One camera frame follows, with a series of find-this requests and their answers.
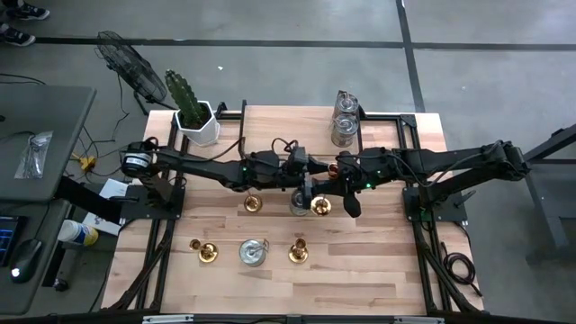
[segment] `gold bell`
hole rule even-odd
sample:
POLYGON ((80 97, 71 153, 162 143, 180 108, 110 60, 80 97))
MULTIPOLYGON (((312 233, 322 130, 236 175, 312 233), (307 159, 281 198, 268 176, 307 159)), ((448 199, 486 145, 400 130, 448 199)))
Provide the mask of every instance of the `gold bell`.
POLYGON ((190 249, 192 251, 196 251, 196 250, 198 250, 198 248, 200 248, 201 244, 202 243, 200 243, 200 240, 195 238, 195 239, 190 241, 190 249))
POLYGON ((304 238, 296 239, 296 243, 290 247, 290 252, 288 257, 294 263, 300 264, 304 263, 308 258, 308 248, 306 247, 306 241, 304 238))
POLYGON ((332 204, 325 197, 316 197, 310 202, 310 210, 317 216, 326 216, 332 211, 332 204))
POLYGON ((244 200, 244 209, 248 212, 259 212, 262 209, 262 198, 255 194, 246 197, 246 200, 244 200))
POLYGON ((198 258, 204 263, 210 263, 216 260, 218 257, 218 247, 212 243, 204 243, 200 247, 200 253, 198 253, 198 258))
POLYGON ((336 163, 330 163, 328 165, 328 179, 334 180, 338 178, 338 165, 336 163))

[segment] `electric fan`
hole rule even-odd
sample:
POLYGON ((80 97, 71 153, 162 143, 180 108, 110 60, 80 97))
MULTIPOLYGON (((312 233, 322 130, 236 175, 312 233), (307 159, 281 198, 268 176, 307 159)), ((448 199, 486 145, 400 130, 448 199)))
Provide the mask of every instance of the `electric fan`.
POLYGON ((98 51, 106 61, 106 66, 118 73, 128 86, 134 89, 134 98, 145 115, 148 111, 139 99, 144 97, 150 104, 160 104, 175 109, 165 103, 167 90, 152 66, 128 42, 114 31, 98 32, 98 51))

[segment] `white hexagonal pot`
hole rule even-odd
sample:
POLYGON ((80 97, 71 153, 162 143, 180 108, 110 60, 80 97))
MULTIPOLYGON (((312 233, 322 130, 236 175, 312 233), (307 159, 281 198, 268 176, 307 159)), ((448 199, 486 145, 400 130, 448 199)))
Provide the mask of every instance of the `white hexagonal pot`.
POLYGON ((218 142, 218 136, 220 135, 220 124, 216 121, 216 116, 210 107, 210 103, 207 101, 198 101, 198 104, 204 104, 208 107, 210 111, 210 119, 208 122, 202 126, 199 130, 191 130, 183 128, 180 125, 179 113, 176 113, 176 123, 178 124, 178 129, 186 135, 186 137, 195 145, 199 147, 205 147, 218 142))

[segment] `potted cactus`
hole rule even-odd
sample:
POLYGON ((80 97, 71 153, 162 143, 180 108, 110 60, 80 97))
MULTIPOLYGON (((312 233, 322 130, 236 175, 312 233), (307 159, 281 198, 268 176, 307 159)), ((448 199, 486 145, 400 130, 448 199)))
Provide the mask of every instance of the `potted cactus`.
POLYGON ((166 71, 165 79, 168 91, 180 108, 176 113, 178 129, 198 146, 216 143, 220 124, 216 121, 210 103, 198 101, 186 79, 173 70, 166 71))

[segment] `plastic bag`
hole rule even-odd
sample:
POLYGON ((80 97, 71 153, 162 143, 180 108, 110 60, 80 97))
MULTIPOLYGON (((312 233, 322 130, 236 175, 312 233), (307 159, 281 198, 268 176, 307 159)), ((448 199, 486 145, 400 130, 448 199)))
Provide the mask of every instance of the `plastic bag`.
POLYGON ((20 155, 20 165, 18 165, 14 178, 42 178, 50 140, 52 140, 52 131, 32 135, 28 138, 28 145, 20 155))

